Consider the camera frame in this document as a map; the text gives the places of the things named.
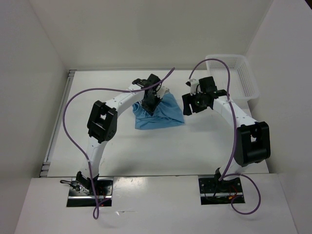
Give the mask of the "light blue mesh shorts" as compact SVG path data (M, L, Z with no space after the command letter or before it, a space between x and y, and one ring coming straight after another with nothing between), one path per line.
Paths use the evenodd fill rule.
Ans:
M143 109L139 102L132 105L135 129L154 130L184 125L185 120L175 97L168 93L156 107L153 115Z

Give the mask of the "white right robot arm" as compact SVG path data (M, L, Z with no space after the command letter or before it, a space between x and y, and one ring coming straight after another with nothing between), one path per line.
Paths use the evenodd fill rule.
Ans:
M246 114L226 90L217 88L213 77L191 79L186 85L190 87L190 92L182 96L185 116L210 108L219 113L234 130L230 160L218 168L214 175L215 188L224 192L249 165L271 156L269 126Z

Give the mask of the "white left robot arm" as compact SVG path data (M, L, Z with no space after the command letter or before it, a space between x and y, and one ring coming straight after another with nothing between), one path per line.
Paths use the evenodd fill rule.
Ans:
M148 114L153 115L169 89L159 83L160 79L150 74L147 79L137 78L129 88L116 97L93 104L88 122L87 162L76 175L76 182L87 195L97 190L99 165L104 148L117 133L118 117L133 104L138 103Z

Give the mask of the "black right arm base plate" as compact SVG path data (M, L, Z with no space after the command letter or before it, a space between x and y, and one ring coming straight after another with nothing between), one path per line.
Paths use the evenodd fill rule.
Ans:
M201 205L245 203L240 179L219 182L212 175L198 177Z

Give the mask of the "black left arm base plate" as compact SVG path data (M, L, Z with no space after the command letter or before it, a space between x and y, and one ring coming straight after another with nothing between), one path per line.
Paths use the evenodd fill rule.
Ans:
M92 188L88 192L82 188L75 178L71 180L61 180L61 183L68 184L70 186L66 207L95 207L96 200ZM99 177L95 183L96 194L100 207L112 206L112 194L113 194L113 178Z

